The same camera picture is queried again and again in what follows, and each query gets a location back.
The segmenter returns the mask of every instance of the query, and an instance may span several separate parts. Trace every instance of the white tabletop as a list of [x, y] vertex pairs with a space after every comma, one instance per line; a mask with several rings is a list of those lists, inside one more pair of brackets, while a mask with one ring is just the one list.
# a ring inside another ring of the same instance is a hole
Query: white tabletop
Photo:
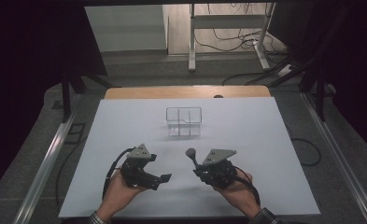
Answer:
[[[202, 108], [201, 135], [169, 136], [167, 107]], [[235, 217], [242, 214], [192, 171], [211, 148], [233, 149], [233, 165], [253, 174], [261, 206], [276, 215], [319, 214], [273, 97], [223, 99], [103, 100], [59, 217], [86, 217], [101, 203], [111, 163], [144, 143], [157, 160], [145, 171], [172, 174], [158, 190], [139, 194], [117, 217]]]

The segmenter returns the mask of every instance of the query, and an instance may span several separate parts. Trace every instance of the sleeve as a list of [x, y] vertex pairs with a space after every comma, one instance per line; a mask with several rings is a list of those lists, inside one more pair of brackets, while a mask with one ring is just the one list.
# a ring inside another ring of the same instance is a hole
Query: sleeve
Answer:
[[107, 224], [104, 221], [102, 221], [101, 218], [99, 218], [96, 215], [96, 211], [92, 213], [92, 215], [89, 218], [88, 224]]
[[267, 208], [263, 208], [248, 224], [283, 224], [283, 222]]

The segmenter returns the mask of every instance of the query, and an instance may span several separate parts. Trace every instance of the wooden table edge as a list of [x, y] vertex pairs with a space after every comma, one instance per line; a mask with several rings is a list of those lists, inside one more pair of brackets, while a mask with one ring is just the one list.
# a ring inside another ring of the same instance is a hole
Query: wooden table edge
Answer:
[[265, 86], [162, 86], [127, 87], [107, 90], [105, 99], [183, 99], [183, 98], [271, 97]]

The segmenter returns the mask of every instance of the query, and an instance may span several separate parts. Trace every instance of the handheld controller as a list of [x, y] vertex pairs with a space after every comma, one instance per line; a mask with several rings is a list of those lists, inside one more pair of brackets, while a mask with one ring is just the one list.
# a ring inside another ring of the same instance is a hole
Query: handheld controller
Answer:
[[127, 159], [122, 164], [120, 169], [127, 186], [140, 186], [146, 189], [157, 190], [161, 183], [166, 183], [171, 178], [171, 174], [157, 177], [156, 175], [151, 175], [145, 172], [144, 167], [148, 164], [148, 162], [155, 161], [157, 155], [150, 154], [144, 144], [140, 145], [139, 147], [128, 148], [124, 150], [111, 165], [110, 170], [106, 175], [102, 198], [105, 196], [110, 178], [116, 169], [117, 162], [120, 160], [122, 155], [127, 152], [129, 152]]
[[191, 147], [186, 151], [186, 155], [194, 162], [195, 170], [193, 172], [200, 177], [201, 181], [220, 189], [226, 189], [234, 181], [241, 182], [252, 191], [256, 203], [260, 205], [259, 193], [251, 181], [237, 176], [235, 167], [227, 160], [234, 154], [236, 154], [235, 150], [211, 149], [203, 164], [199, 165], [195, 159], [195, 149]]

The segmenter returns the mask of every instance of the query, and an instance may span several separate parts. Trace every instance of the black curtain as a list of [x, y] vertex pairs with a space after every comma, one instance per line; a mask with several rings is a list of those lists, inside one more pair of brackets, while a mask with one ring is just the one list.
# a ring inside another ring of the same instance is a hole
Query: black curtain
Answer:
[[356, 1], [324, 60], [341, 114], [367, 143], [367, 0]]
[[0, 3], [0, 178], [62, 74], [106, 75], [84, 7]]

